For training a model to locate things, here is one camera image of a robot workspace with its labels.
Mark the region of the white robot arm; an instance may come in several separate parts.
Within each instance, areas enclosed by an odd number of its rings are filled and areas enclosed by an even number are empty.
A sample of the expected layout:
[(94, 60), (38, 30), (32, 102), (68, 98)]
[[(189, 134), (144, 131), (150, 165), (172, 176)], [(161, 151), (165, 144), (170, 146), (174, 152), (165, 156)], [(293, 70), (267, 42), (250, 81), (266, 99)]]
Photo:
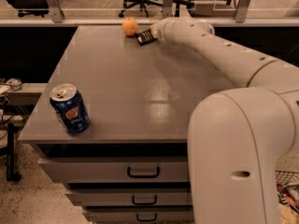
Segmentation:
[(299, 69), (192, 18), (166, 18), (151, 30), (163, 44), (197, 52), (233, 84), (201, 101), (190, 118), (194, 224), (281, 224), (275, 170), (299, 148)]

